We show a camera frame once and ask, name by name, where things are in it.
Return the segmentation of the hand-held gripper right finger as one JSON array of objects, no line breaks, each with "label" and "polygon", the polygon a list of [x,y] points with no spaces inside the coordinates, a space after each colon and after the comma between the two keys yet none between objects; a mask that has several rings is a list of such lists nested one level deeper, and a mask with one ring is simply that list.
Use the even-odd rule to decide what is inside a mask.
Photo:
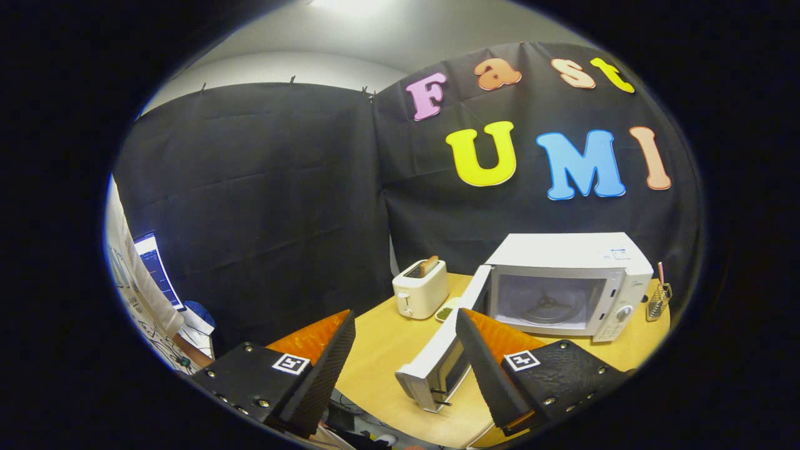
[{"label": "hand-held gripper right finger", "polygon": [[456,334],[506,436],[577,415],[629,378],[572,340],[546,344],[471,309],[457,311]]}]

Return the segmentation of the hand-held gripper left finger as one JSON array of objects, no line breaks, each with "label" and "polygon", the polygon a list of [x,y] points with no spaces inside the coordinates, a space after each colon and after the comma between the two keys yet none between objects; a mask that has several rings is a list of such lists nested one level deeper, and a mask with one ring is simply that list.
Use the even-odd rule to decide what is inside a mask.
[{"label": "hand-held gripper left finger", "polygon": [[355,337],[355,316],[346,309],[266,346],[243,342],[191,381],[251,421],[308,438],[328,409]]}]

